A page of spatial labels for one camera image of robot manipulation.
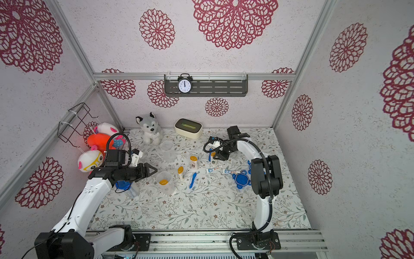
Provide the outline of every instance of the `stuffed husky toy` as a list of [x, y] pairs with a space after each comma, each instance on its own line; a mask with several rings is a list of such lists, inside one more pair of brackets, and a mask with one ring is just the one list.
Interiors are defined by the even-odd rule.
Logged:
[[144, 144], [149, 145], [152, 139], [152, 144], [159, 145], [162, 139], [162, 132], [155, 115], [150, 112], [149, 116], [144, 118], [137, 116], [136, 120], [142, 129], [142, 139], [144, 139]]

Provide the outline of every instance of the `clock face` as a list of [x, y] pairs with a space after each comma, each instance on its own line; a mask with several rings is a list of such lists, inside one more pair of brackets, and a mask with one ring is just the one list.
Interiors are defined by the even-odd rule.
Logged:
[[191, 91], [191, 82], [187, 79], [182, 79], [178, 82], [178, 90], [184, 94], [189, 93]]

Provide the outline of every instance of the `yellow cap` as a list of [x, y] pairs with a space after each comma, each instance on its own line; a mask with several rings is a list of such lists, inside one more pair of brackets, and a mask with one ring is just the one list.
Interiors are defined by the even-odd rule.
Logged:
[[159, 181], [159, 184], [160, 184], [160, 185], [166, 185], [167, 183], [168, 183], [168, 181], [167, 181], [167, 180], [165, 180], [165, 179], [163, 179], [163, 180]]

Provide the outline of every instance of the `black cable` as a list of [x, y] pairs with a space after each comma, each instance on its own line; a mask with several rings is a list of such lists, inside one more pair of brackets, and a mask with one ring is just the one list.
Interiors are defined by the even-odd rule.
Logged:
[[272, 181], [271, 181], [271, 179], [270, 179], [270, 170], [269, 170], [269, 165], [268, 165], [268, 163], [267, 163], [267, 160], [266, 160], [265, 155], [263, 154], [263, 152], [260, 150], [260, 148], [259, 148], [259, 147], [258, 147], [255, 143], [253, 143], [252, 141], [247, 140], [247, 139], [245, 139], [245, 138], [234, 138], [234, 139], [231, 139], [231, 140], [229, 140], [229, 141], [226, 141], [225, 143], [221, 144], [220, 146], [216, 147], [215, 149], [212, 149], [212, 150], [206, 150], [207, 145], [208, 145], [208, 144], [210, 144], [210, 143], [212, 143], [213, 141], [215, 141], [215, 140], [208, 141], [208, 142], [204, 145], [204, 147], [203, 147], [203, 151], [204, 151], [204, 152], [206, 152], [206, 153], [212, 153], [212, 152], [215, 152], [216, 150], [219, 150], [220, 148], [222, 148], [222, 147], [224, 147], [225, 145], [227, 145], [227, 144], [229, 144], [229, 143], [231, 143], [231, 142], [234, 142], [234, 141], [245, 141], [245, 142], [247, 142], [247, 143], [251, 144], [251, 145], [252, 145], [252, 146], [253, 146], [253, 147], [254, 147], [254, 148], [255, 148], [255, 149], [259, 152], [259, 155], [262, 157], [262, 160], [263, 160], [263, 165], [264, 165], [265, 170], [266, 170], [266, 180], [267, 180], [267, 184], [268, 184], [268, 186], [269, 186], [269, 195], [270, 195], [270, 199], [271, 199], [271, 200], [273, 200], [274, 195], [273, 195]]
[[111, 140], [114, 138], [114, 137], [116, 137], [116, 136], [119, 136], [119, 135], [121, 135], [121, 136], [124, 136], [125, 137], [125, 139], [128, 141], [128, 146], [129, 146], [129, 157], [128, 157], [128, 163], [125, 165], [125, 166], [122, 166], [122, 167], [128, 167], [130, 164], [131, 164], [131, 162], [132, 162], [132, 150], [131, 150], [131, 141], [129, 140], [129, 137], [127, 136], [127, 135], [125, 135], [124, 133], [121, 133], [121, 132], [118, 132], [118, 133], [115, 133], [115, 134], [113, 134], [109, 139], [108, 139], [108, 141], [106, 142], [106, 150], [105, 150], [105, 159], [103, 160], [103, 163], [102, 163], [102, 165], [103, 166], [105, 166], [105, 162], [106, 162], [106, 158], [108, 157], [107, 156], [107, 154], [108, 154], [108, 150], [109, 150], [109, 144], [111, 143]]
[[259, 232], [263, 231], [269, 225], [270, 221], [272, 220], [272, 214], [273, 214], [273, 205], [271, 203], [269, 203], [269, 217], [267, 218], [266, 223], [261, 228], [259, 228], [258, 230], [255, 230], [255, 231], [247, 232], [247, 233], [234, 234], [230, 237], [230, 240], [229, 240], [230, 249], [238, 259], [244, 259], [244, 258], [242, 258], [241, 256], [239, 256], [236, 253], [236, 251], [233, 248], [233, 245], [231, 244], [231, 241], [236, 237], [241, 237], [241, 236], [245, 236], [245, 235], [254, 235], [256, 233], [259, 233]]
[[267, 163], [267, 160], [266, 160], [266, 157], [265, 157], [265, 155], [263, 154], [263, 152], [260, 150], [260, 148], [255, 144], [255, 143], [253, 143], [253, 142], [251, 142], [250, 140], [247, 140], [247, 139], [245, 139], [245, 138], [235, 138], [235, 139], [231, 139], [231, 140], [229, 140], [229, 141], [226, 141], [225, 143], [223, 143], [223, 144], [221, 144], [220, 146], [218, 146], [218, 147], [216, 147], [215, 149], [212, 149], [212, 150], [206, 150], [206, 147], [207, 147], [207, 145], [208, 144], [210, 144], [210, 143], [212, 143], [213, 141], [215, 141], [215, 140], [211, 140], [211, 141], [208, 141], [205, 145], [204, 145], [204, 147], [203, 147], [203, 151], [204, 152], [206, 152], [206, 153], [212, 153], [212, 152], [215, 152], [216, 150], [219, 150], [220, 148], [222, 148], [222, 147], [224, 147], [225, 145], [228, 145], [229, 143], [231, 143], [231, 142], [234, 142], [234, 141], [245, 141], [245, 142], [247, 142], [247, 143], [249, 143], [249, 144], [251, 144], [258, 152], [259, 152], [259, 155], [262, 157], [262, 160], [263, 160], [263, 165], [264, 165], [264, 167], [265, 167], [265, 171], [266, 171], [266, 180], [267, 180], [267, 184], [268, 184], [268, 186], [269, 186], [269, 195], [270, 195], [270, 197], [269, 197], [269, 216], [268, 216], [268, 219], [267, 219], [267, 222], [261, 227], [261, 228], [259, 228], [258, 230], [255, 230], [255, 231], [251, 231], [251, 232], [247, 232], [247, 233], [239, 233], [239, 234], [235, 234], [235, 235], [232, 235], [231, 237], [230, 237], [230, 240], [229, 240], [229, 244], [230, 244], [230, 249], [231, 249], [231, 251], [233, 252], [233, 254], [238, 258], [238, 259], [243, 259], [243, 258], [241, 258], [237, 253], [236, 253], [236, 251], [234, 250], [234, 248], [233, 248], [233, 245], [231, 244], [231, 241], [234, 239], [234, 238], [236, 238], [236, 237], [240, 237], [240, 236], [244, 236], [244, 235], [254, 235], [254, 234], [256, 234], [256, 233], [259, 233], [259, 232], [261, 232], [262, 230], [264, 230], [268, 225], [269, 225], [269, 223], [270, 223], [270, 221], [272, 220], [272, 213], [273, 213], [273, 204], [272, 204], [272, 201], [273, 201], [273, 198], [274, 198], [274, 194], [273, 194], [273, 188], [272, 188], [272, 182], [271, 182], [271, 178], [270, 178], [270, 170], [269, 170], [269, 165], [268, 165], [268, 163]]
[[[74, 201], [74, 203], [73, 203], [73, 205], [72, 205], [72, 208], [70, 209], [70, 212], [69, 212], [69, 215], [68, 215], [68, 217], [67, 217], [67, 219], [69, 220], [69, 218], [70, 218], [70, 215], [72, 214], [72, 210], [73, 210], [73, 207], [75, 206], [75, 203], [76, 203], [76, 200], [79, 198], [79, 195], [81, 195], [81, 193], [83, 192], [83, 190], [78, 194], [78, 196], [76, 196], [76, 199], [75, 199], [75, 201]], [[32, 248], [30, 248], [29, 250], [27, 250], [26, 251], [26, 253], [24, 253], [24, 255], [22, 256], [22, 258], [21, 259], [23, 259], [25, 256], [26, 256], [26, 254], [28, 253], [28, 252], [30, 252], [30, 250], [32, 250], [33, 248], [36, 248], [38, 245], [41, 245], [41, 244], [43, 244], [44, 242], [47, 242], [49, 239], [51, 239], [51, 238], [53, 238], [53, 237], [55, 237], [55, 235], [57, 234], [57, 233], [59, 233], [64, 227], [65, 227], [65, 225], [67, 224], [67, 222], [65, 222], [64, 224], [63, 224], [63, 226], [57, 231], [57, 232], [55, 232], [54, 234], [52, 234], [49, 238], [47, 238], [46, 240], [44, 240], [44, 241], [42, 241], [42, 242], [40, 242], [40, 243], [38, 243], [37, 245], [35, 245], [34, 247], [32, 247]]]
[[138, 242], [135, 242], [134, 244], [137, 244], [137, 252], [135, 253], [135, 255], [134, 255], [134, 257], [132, 259], [136, 259], [137, 258], [138, 250], [140, 249], [140, 245], [138, 244]]
[[115, 190], [115, 193], [116, 194], [121, 194], [121, 193], [123, 193], [123, 192], [125, 192], [125, 191], [128, 191], [130, 188], [131, 188], [131, 186], [132, 186], [132, 183], [130, 183], [130, 185], [128, 186], [128, 189], [126, 189], [126, 190], [123, 190], [123, 191], [120, 191], [120, 192], [117, 192], [116, 190], [118, 190], [118, 187], [116, 188], [116, 190]]

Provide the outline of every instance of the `orange plush toy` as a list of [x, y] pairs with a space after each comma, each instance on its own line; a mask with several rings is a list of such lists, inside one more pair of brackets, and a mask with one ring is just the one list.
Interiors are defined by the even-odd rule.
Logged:
[[[106, 143], [111, 136], [103, 134], [103, 133], [96, 133], [92, 134], [88, 137], [87, 143], [89, 146], [96, 145], [98, 150], [103, 154], [103, 158], [105, 159], [106, 156]], [[113, 140], [109, 143], [109, 149], [116, 149], [113, 146]]]

